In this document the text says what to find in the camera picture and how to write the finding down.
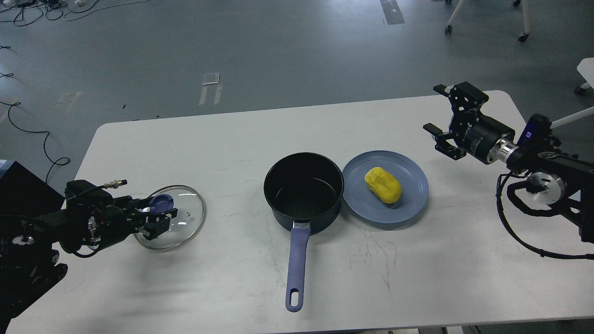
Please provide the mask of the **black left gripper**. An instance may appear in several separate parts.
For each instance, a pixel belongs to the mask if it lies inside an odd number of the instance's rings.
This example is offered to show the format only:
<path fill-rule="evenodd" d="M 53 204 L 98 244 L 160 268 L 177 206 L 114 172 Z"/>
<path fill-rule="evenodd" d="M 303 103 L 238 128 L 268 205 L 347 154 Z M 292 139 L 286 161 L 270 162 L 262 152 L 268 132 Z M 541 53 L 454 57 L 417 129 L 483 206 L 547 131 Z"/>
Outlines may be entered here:
<path fill-rule="evenodd" d="M 145 238 L 157 238 L 169 231 L 176 218 L 173 197 L 128 196 L 93 198 L 90 206 L 90 245 L 112 246 L 129 235 L 142 233 Z"/>

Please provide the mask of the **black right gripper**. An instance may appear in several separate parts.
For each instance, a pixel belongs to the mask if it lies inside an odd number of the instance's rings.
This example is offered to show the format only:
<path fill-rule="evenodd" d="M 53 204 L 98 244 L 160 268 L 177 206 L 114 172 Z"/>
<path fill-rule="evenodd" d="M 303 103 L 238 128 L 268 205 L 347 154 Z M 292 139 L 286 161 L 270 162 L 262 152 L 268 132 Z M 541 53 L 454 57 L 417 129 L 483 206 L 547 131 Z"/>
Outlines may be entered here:
<path fill-rule="evenodd" d="M 435 136 L 435 149 L 453 160 L 470 154 L 483 164 L 494 163 L 499 142 L 513 141 L 514 130 L 481 112 L 488 95 L 469 82 L 438 84 L 433 91 L 447 97 L 452 109 L 447 131 L 433 123 L 423 125 L 425 131 Z"/>

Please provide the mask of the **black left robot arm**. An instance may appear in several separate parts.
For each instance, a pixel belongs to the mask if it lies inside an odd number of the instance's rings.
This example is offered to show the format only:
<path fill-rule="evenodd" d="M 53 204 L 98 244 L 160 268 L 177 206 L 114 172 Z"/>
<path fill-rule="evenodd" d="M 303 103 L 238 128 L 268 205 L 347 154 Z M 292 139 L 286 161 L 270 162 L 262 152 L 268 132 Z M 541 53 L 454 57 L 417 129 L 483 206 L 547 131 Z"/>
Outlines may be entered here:
<path fill-rule="evenodd" d="M 59 262 L 62 251 L 90 258 L 99 251 L 140 233 L 147 240 L 169 230 L 178 209 L 171 195 L 138 199 L 113 197 L 108 189 L 126 180 L 96 186 L 87 180 L 72 180 L 65 188 L 65 208 L 27 216 L 1 216 L 1 332 L 10 321 L 32 306 L 67 274 Z"/>

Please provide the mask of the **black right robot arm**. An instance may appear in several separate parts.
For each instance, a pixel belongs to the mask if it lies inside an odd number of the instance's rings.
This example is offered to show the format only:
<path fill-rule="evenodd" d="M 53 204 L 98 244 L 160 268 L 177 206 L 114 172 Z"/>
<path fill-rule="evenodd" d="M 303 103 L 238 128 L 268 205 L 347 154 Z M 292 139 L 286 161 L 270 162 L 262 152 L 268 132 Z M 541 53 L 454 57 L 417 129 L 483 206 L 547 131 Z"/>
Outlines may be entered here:
<path fill-rule="evenodd" d="M 592 254 L 568 255 L 536 248 L 513 231 L 503 206 L 505 195 L 532 217 L 562 216 L 577 226 L 584 243 L 593 242 L 593 164 L 565 154 L 553 135 L 554 123 L 534 114 L 515 140 L 514 130 L 482 113 L 488 96 L 469 82 L 438 84 L 433 91 L 447 97 L 452 118 L 448 130 L 423 126 L 435 140 L 435 150 L 455 161 L 471 155 L 483 164 L 505 163 L 508 172 L 496 182 L 496 207 L 505 230 L 524 248 L 541 257 L 592 260 Z"/>

